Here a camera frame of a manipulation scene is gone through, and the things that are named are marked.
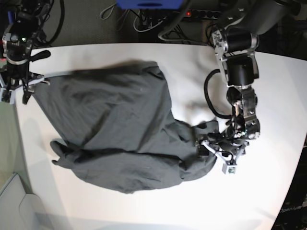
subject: floor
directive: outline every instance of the floor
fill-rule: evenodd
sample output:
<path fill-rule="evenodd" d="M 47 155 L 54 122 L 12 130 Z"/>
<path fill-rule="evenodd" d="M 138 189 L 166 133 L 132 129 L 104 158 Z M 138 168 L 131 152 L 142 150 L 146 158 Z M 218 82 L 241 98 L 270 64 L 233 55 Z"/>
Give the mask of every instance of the floor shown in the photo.
<path fill-rule="evenodd" d="M 0 146 L 0 188 L 12 173 L 18 173 L 26 192 L 31 193 L 15 106 L 4 103 L 0 103 Z"/>

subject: black cable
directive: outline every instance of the black cable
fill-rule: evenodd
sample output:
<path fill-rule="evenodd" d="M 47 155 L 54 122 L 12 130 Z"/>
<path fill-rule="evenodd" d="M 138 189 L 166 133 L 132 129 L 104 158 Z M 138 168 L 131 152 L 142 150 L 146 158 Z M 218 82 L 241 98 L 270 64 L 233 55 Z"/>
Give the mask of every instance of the black cable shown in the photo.
<path fill-rule="evenodd" d="M 133 10 L 129 10 L 130 12 L 132 12 L 133 14 L 135 14 L 135 16 L 137 16 L 139 18 L 139 20 L 141 20 L 142 22 L 146 21 L 146 19 L 142 18 L 142 14 L 137 14 L 135 11 Z"/>
<path fill-rule="evenodd" d="M 53 37 L 48 41 L 48 42 L 40 42 L 40 41 L 36 41 L 40 46 L 49 46 L 51 45 L 59 36 L 63 24 L 64 24 L 64 19 L 65 19 L 65 4 L 64 4 L 64 0 L 59 0 L 60 3 L 60 8 L 61 8 L 61 16 L 59 19 L 59 25 L 57 27 L 56 32 L 54 33 Z"/>
<path fill-rule="evenodd" d="M 49 17 L 50 17 L 50 12 L 51 12 L 51 9 L 52 9 L 52 7 L 53 7 L 53 4 L 54 4 L 54 0 L 52 0 L 52 2 L 51 2 L 51 4 L 50 4 L 50 8 L 49 8 L 47 14 L 45 15 L 43 21 L 42 21 L 41 24 L 39 25 L 38 31 L 40 31 L 40 30 L 43 28 L 45 22 L 49 19 Z"/>
<path fill-rule="evenodd" d="M 186 36 L 186 34 L 183 32 L 183 30 L 181 29 L 181 26 L 180 26 L 179 24 L 176 26 L 176 28 L 179 30 L 179 32 L 181 33 L 181 35 L 182 35 L 185 39 L 189 40 L 188 36 Z"/>
<path fill-rule="evenodd" d="M 214 26 L 215 26 L 215 23 L 212 22 L 212 27 L 211 27 L 210 35 L 209 35 L 209 41 L 210 41 L 211 46 L 214 46 L 214 43 L 211 43 L 211 37 L 212 37 L 212 34 L 213 34 L 213 27 L 214 27 Z"/>
<path fill-rule="evenodd" d="M 210 100 L 209 94 L 208 94 L 208 84 L 209 84 L 209 80 L 210 80 L 215 74 L 217 74 L 217 73 L 220 73 L 220 70 L 219 70 L 219 69 L 213 70 L 211 73 L 209 73 L 209 75 L 207 76 L 207 78 L 206 78 L 206 80 L 205 80 L 205 84 L 204 84 L 204 86 L 203 86 L 203 90 L 204 90 L 204 92 L 205 92 L 205 98 L 206 98 L 208 107 L 210 108 L 210 110 L 213 112 L 213 114 L 214 114 L 216 117 L 219 117 L 219 118 L 221 118 L 221 119 L 231 119 L 231 118 L 232 118 L 231 115 L 222 115 L 222 114 L 219 114 L 219 113 L 215 110 L 215 108 L 214 108 L 214 106 L 213 106 L 213 104 L 212 104 L 212 102 L 211 102 L 211 100 Z"/>
<path fill-rule="evenodd" d="M 301 44 L 302 40 L 304 38 L 304 34 L 301 33 L 300 36 L 299 36 L 299 39 L 297 40 L 295 46 L 292 48 L 292 50 L 288 53 L 288 55 L 292 55 L 296 50 L 297 48 L 299 47 L 299 45 Z"/>
<path fill-rule="evenodd" d="M 21 5 L 18 5 L 18 4 L 9 4 L 9 3 L 5 3 L 5 2 L 0 2 L 0 7 L 15 7 L 15 8 L 18 8 L 20 6 Z"/>
<path fill-rule="evenodd" d="M 176 32 L 176 34 L 180 39 L 182 38 L 183 40 L 186 40 L 186 43 L 191 45 L 191 42 L 189 42 L 189 38 L 183 32 L 181 32 L 181 30 L 179 30 L 178 27 L 174 28 L 174 32 Z"/>
<path fill-rule="evenodd" d="M 220 153 L 221 153 L 221 154 L 227 154 L 227 156 L 231 155 L 231 160 L 230 160 L 230 162 L 233 162 L 233 161 L 234 161 L 234 155 L 233 155 L 231 152 L 221 151 Z"/>
<path fill-rule="evenodd" d="M 176 27 L 176 25 L 178 25 L 178 23 L 181 22 L 182 18 L 185 16 L 185 14 L 188 11 L 188 9 L 190 8 L 190 6 L 191 6 L 191 0 L 186 0 L 186 3 L 184 3 L 182 10 L 176 15 L 176 17 L 171 22 L 166 24 L 164 30 L 162 30 L 158 34 L 159 39 L 161 39 L 162 41 L 166 41 L 166 42 L 186 41 L 186 42 L 196 43 L 196 44 L 203 45 L 203 46 L 209 46 L 205 42 L 195 41 L 195 40 L 191 40 L 191 39 L 168 39 L 168 38 L 164 38 L 164 35 L 168 34 L 170 31 L 172 31 Z"/>
<path fill-rule="evenodd" d="M 212 22 L 212 23 L 208 24 L 206 29 L 205 29 L 208 45 L 213 47 L 213 48 L 214 48 L 214 44 L 211 43 L 211 36 L 212 36 L 212 33 L 213 33 L 213 29 L 211 29 L 210 34 L 208 33 L 208 30 L 209 30 L 209 28 L 213 27 L 214 25 L 215 25 L 214 22 Z"/>
<path fill-rule="evenodd" d="M 180 32 L 180 31 L 179 31 L 177 28 L 174 28 L 174 30 L 173 30 L 173 31 L 171 31 L 171 32 L 170 32 L 170 34 L 171 34 L 171 33 L 175 33 L 175 34 L 177 34 L 177 35 L 178 35 L 178 37 L 179 37 L 179 39 L 184 38 L 184 36 L 181 34 L 181 32 Z"/>
<path fill-rule="evenodd" d="M 29 61 L 27 62 L 27 72 L 25 74 L 25 90 L 29 92 Z"/>

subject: gray carpet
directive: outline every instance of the gray carpet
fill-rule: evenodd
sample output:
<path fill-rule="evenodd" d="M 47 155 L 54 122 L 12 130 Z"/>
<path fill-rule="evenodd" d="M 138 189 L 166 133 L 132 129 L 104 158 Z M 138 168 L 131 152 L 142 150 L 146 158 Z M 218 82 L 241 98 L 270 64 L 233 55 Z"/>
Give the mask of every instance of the gray carpet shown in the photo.
<path fill-rule="evenodd" d="M 122 14 L 121 9 L 116 8 L 108 20 L 100 20 L 99 13 L 113 3 L 115 0 L 65 0 L 65 22 L 53 46 L 138 42 L 138 33 L 134 31 L 132 26 L 135 19 L 134 14 L 129 14 L 121 31 L 116 30 L 116 21 Z M 216 0 L 193 0 L 192 4 L 193 9 L 212 10 L 216 7 Z M 55 0 L 50 19 L 44 26 L 48 40 L 53 36 L 58 26 L 59 16 L 59 0 Z M 200 39 L 201 23 L 198 27 L 190 27 L 190 25 L 184 26 L 186 27 L 185 33 L 191 38 Z"/>

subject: electrical cord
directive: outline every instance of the electrical cord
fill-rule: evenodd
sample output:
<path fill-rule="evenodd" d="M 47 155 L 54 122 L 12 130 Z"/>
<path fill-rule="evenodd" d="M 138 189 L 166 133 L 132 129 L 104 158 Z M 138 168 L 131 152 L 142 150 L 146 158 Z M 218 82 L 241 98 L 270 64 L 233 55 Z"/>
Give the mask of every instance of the electrical cord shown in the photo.
<path fill-rule="evenodd" d="M 172 30 L 172 31 L 169 32 L 167 35 L 165 35 L 166 38 L 169 39 L 169 37 L 170 37 L 170 35 L 171 35 L 172 33 L 175 33 L 179 38 L 181 38 L 181 37 L 183 36 L 182 33 L 181 33 L 179 30 L 177 30 L 176 28 L 174 28 L 174 30 Z"/>
<path fill-rule="evenodd" d="M 105 8 L 104 10 L 102 10 L 102 11 L 100 12 L 100 14 L 99 14 L 99 18 L 100 18 L 101 20 L 104 20 L 104 21 L 107 20 L 107 19 L 109 19 L 109 18 L 112 16 L 112 13 L 113 13 L 115 7 L 116 7 L 116 3 L 110 5 L 110 6 L 108 6 L 107 8 Z M 128 17 L 128 15 L 129 15 L 130 12 L 136 14 L 136 12 L 134 12 L 133 10 L 125 10 L 125 11 L 122 13 L 122 15 L 120 16 L 120 18 L 117 19 L 117 23 L 120 23 L 120 21 L 122 20 L 122 22 L 120 23 L 119 27 L 117 27 L 117 29 L 116 29 L 117 31 L 122 30 L 122 28 L 124 27 L 125 21 L 126 21 L 126 19 L 127 19 L 127 17 Z"/>
<path fill-rule="evenodd" d="M 64 0 L 59 0 L 59 4 L 60 4 L 60 9 L 61 9 L 61 15 L 60 15 L 59 25 L 57 27 L 57 30 L 54 33 L 53 37 L 47 42 L 41 42 L 41 41 L 36 40 L 36 43 L 40 46 L 50 46 L 58 38 L 58 36 L 59 36 L 59 34 L 62 30 L 62 27 L 63 27 L 63 24 L 64 24 L 64 19 L 65 19 L 65 3 L 64 3 Z"/>
<path fill-rule="evenodd" d="M 185 16 L 185 14 L 188 11 L 188 9 L 190 8 L 190 6 L 191 6 L 191 0 L 187 0 L 186 3 L 184 4 L 184 6 L 182 7 L 182 10 L 178 12 L 177 16 L 165 26 L 164 30 L 162 30 L 158 34 L 159 39 L 161 39 L 162 41 L 165 41 L 165 42 L 191 42 L 191 43 L 195 43 L 195 44 L 198 44 L 198 45 L 209 46 L 205 42 L 195 41 L 195 40 L 192 40 L 192 39 L 169 39 L 169 38 L 165 38 L 165 35 L 167 35 L 170 31 L 172 31 L 179 24 L 179 22 L 181 22 L 182 18 Z"/>
<path fill-rule="evenodd" d="M 53 4 L 54 4 L 54 0 L 52 0 L 52 2 L 51 2 L 51 4 L 50 4 L 50 8 L 49 8 L 47 14 L 45 15 L 44 19 L 43 19 L 42 22 L 40 23 L 39 28 L 38 28 L 38 31 L 40 31 L 40 30 L 43 28 L 45 22 L 49 19 L 49 17 L 50 17 L 50 12 L 51 12 L 51 9 L 52 9 L 52 7 L 53 7 Z"/>
<path fill-rule="evenodd" d="M 183 32 L 183 30 L 181 29 L 181 26 L 178 24 L 177 25 L 177 29 L 181 32 L 181 34 L 183 35 L 183 37 L 185 38 L 185 39 L 189 39 L 187 36 L 186 36 L 186 34 Z"/>
<path fill-rule="evenodd" d="M 296 44 L 292 47 L 292 50 L 288 53 L 288 55 L 292 55 L 296 50 L 297 48 L 299 47 L 299 45 L 301 44 L 302 40 L 304 38 L 304 34 L 302 32 L 299 33 L 299 38 L 298 40 L 296 41 Z"/>
<path fill-rule="evenodd" d="M 211 43 L 211 36 L 212 36 L 212 33 L 213 33 L 213 26 L 214 26 L 214 22 L 210 23 L 207 25 L 206 29 L 205 29 L 205 33 L 206 33 L 206 38 L 207 38 L 207 42 L 208 42 L 208 45 L 215 48 L 214 47 L 214 44 Z"/>
<path fill-rule="evenodd" d="M 20 7 L 20 6 L 21 6 L 21 4 L 10 4 L 9 1 L 0 2 L 0 11 L 5 10 L 6 7 L 7 7 L 7 8 L 12 7 L 12 8 L 17 9 L 17 8 Z"/>
<path fill-rule="evenodd" d="M 113 13 L 113 11 L 115 9 L 115 6 L 116 6 L 116 3 L 114 3 L 114 4 L 110 5 L 109 7 L 105 8 L 103 11 L 100 12 L 99 18 L 101 20 L 109 19 L 112 16 L 112 13 Z M 105 13 L 108 12 L 108 11 L 110 11 L 110 13 L 108 14 L 107 17 L 104 17 Z"/>
<path fill-rule="evenodd" d="M 134 19 L 134 21 L 133 21 L 133 28 L 134 28 L 134 30 L 135 30 L 136 32 L 139 32 L 139 33 L 148 32 L 148 31 L 150 31 L 150 30 L 152 30 L 152 29 L 158 27 L 159 25 L 161 25 L 161 24 L 164 22 L 164 20 L 161 20 L 161 21 L 158 22 L 156 25 L 154 25 L 154 26 L 152 26 L 152 27 L 150 27 L 150 28 L 148 28 L 148 29 L 139 30 L 139 29 L 136 28 L 136 20 L 140 17 L 140 15 L 141 15 L 141 11 L 139 11 L 138 17 L 136 17 L 136 18 Z"/>
<path fill-rule="evenodd" d="M 231 152 L 227 152 L 227 151 L 220 151 L 220 153 L 223 155 L 226 155 L 227 157 L 230 155 L 231 156 L 231 160 L 230 162 L 233 163 L 234 162 L 234 155 Z"/>
<path fill-rule="evenodd" d="M 138 13 L 136 13 L 135 11 L 133 11 L 133 10 L 129 10 L 131 13 L 133 13 L 135 16 L 137 16 L 142 22 L 144 22 L 145 20 L 142 18 L 142 14 L 138 14 Z"/>
<path fill-rule="evenodd" d="M 232 118 L 231 115 L 222 115 L 222 114 L 219 114 L 219 113 L 215 110 L 215 108 L 214 108 L 214 106 L 213 106 L 213 104 L 212 104 L 212 102 L 211 102 L 211 100 L 210 100 L 209 94 L 208 94 L 208 84 L 209 84 L 209 80 L 210 80 L 215 74 L 220 73 L 220 72 L 221 72 L 221 71 L 220 71 L 219 69 L 215 69 L 215 70 L 213 70 L 211 73 L 209 73 L 209 75 L 207 76 L 207 78 L 206 78 L 206 80 L 205 80 L 205 84 L 204 84 L 204 86 L 203 86 L 204 93 L 205 93 L 205 98 L 206 98 L 208 107 L 210 108 L 210 110 L 213 112 L 213 114 L 214 114 L 216 117 L 219 117 L 219 118 L 221 118 L 221 119 L 231 119 L 231 118 Z"/>

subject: white cable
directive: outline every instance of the white cable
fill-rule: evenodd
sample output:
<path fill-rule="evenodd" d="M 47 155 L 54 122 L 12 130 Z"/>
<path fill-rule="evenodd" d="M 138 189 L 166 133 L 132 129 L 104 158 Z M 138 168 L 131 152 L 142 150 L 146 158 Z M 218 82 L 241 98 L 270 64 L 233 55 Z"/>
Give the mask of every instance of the white cable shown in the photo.
<path fill-rule="evenodd" d="M 218 156 L 220 159 L 222 159 L 225 163 L 227 163 L 227 160 L 223 157 L 223 155 L 221 154 L 221 152 L 219 152 L 219 151 L 217 151 L 216 153 L 215 153 L 215 156 Z"/>
<path fill-rule="evenodd" d="M 244 148 L 241 147 L 241 150 L 240 152 L 237 154 L 236 158 L 235 158 L 235 161 L 237 161 L 239 159 L 239 157 L 242 156 L 242 154 L 244 153 Z"/>
<path fill-rule="evenodd" d="M 163 22 L 163 20 L 162 20 L 162 21 L 160 21 L 157 25 L 154 25 L 153 27 L 150 27 L 150 28 L 148 28 L 148 29 L 146 29 L 146 30 L 138 30 L 138 29 L 136 28 L 136 25 L 135 25 L 136 20 L 137 20 L 138 18 L 139 18 L 139 17 L 135 17 L 134 22 L 133 22 L 133 28 L 135 29 L 136 32 L 139 32 L 139 33 L 144 33 L 144 32 L 150 31 L 150 30 L 152 30 L 152 29 L 158 27 L 159 25 L 161 25 L 162 22 Z"/>
<path fill-rule="evenodd" d="M 216 150 L 213 149 L 211 146 L 208 145 L 208 143 L 206 141 L 203 141 L 201 143 L 201 145 L 203 145 L 207 150 L 209 150 L 211 153 L 216 154 Z"/>
<path fill-rule="evenodd" d="M 121 15 L 121 17 L 117 20 L 117 22 L 119 22 L 122 18 L 124 18 L 123 22 L 121 23 L 121 26 L 117 29 L 117 31 L 120 31 L 124 27 L 125 21 L 126 21 L 128 15 L 129 15 L 129 13 L 130 13 L 129 10 L 125 10 L 123 12 L 123 14 Z"/>
<path fill-rule="evenodd" d="M 113 5 L 110 5 L 109 7 L 105 8 L 103 11 L 100 12 L 99 14 L 99 18 L 101 20 L 107 20 L 111 17 L 112 13 L 113 13 L 113 10 L 116 6 L 116 3 L 114 3 Z M 107 17 L 104 18 L 104 14 L 107 12 L 107 11 L 110 11 L 109 15 Z"/>

